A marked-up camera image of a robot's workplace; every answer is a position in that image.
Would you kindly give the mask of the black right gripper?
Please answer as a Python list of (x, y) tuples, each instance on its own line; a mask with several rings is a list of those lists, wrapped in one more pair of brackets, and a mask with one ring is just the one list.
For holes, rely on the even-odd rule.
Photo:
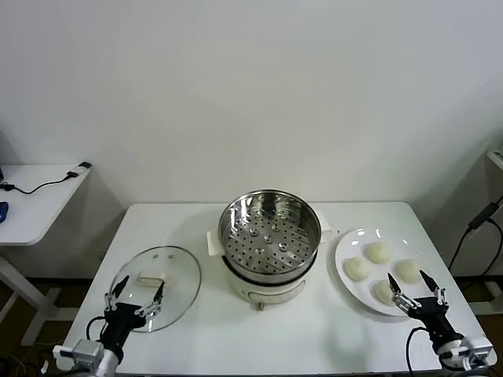
[(443, 346), (448, 342), (462, 340), (464, 336), (457, 333), (446, 318), (447, 305), (445, 289), (440, 288), (435, 280), (424, 270), (420, 275), (432, 295), (416, 298), (416, 302), (402, 293), (395, 278), (389, 273), (388, 281), (392, 292), (393, 303), (405, 314), (423, 323), (433, 346)]

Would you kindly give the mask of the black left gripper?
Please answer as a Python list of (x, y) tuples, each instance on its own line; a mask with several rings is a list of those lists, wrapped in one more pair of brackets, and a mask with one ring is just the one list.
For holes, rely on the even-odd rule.
[(163, 280), (153, 300), (145, 306), (117, 302), (128, 280), (129, 276), (125, 276), (110, 292), (105, 293), (105, 327), (100, 334), (100, 342), (106, 350), (113, 353), (123, 353), (123, 346), (129, 334), (146, 324), (145, 317), (154, 317), (162, 309)]

